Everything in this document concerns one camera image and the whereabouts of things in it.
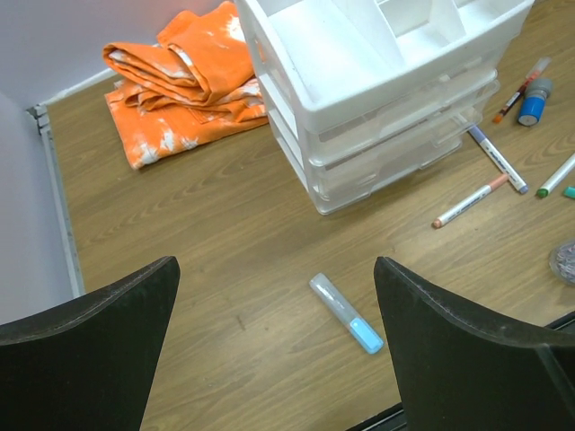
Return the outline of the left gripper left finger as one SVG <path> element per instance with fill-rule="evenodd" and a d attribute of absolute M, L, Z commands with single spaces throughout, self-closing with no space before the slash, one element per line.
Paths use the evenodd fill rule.
<path fill-rule="evenodd" d="M 163 257 L 1 327 L 3 430 L 138 430 L 181 270 Z"/>

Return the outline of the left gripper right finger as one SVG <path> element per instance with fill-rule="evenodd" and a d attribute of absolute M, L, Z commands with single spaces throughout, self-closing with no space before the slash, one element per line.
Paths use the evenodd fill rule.
<path fill-rule="evenodd" d="M 574 336 L 510 318 L 393 259 L 377 300 L 410 430 L 572 430 Z"/>

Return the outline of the light blue highlighter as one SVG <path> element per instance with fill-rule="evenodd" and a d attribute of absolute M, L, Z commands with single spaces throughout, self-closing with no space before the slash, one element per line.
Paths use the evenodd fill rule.
<path fill-rule="evenodd" d="M 373 355 L 383 348 L 382 338 L 327 276 L 323 273 L 315 275 L 309 286 L 368 354 Z"/>

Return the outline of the clear jar of paperclips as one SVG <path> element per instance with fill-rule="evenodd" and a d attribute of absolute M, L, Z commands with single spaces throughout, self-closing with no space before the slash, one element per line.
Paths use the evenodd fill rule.
<path fill-rule="evenodd" d="M 552 250 L 549 256 L 549 266 L 551 271 L 563 283 L 574 286 L 574 241 L 569 240 L 566 243 L 557 246 Z"/>

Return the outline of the white plastic drawer organizer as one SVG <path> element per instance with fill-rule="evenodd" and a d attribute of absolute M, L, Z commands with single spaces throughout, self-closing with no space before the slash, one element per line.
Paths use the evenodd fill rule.
<path fill-rule="evenodd" d="M 273 136 L 328 215 L 453 153 L 529 1 L 240 1 Z"/>

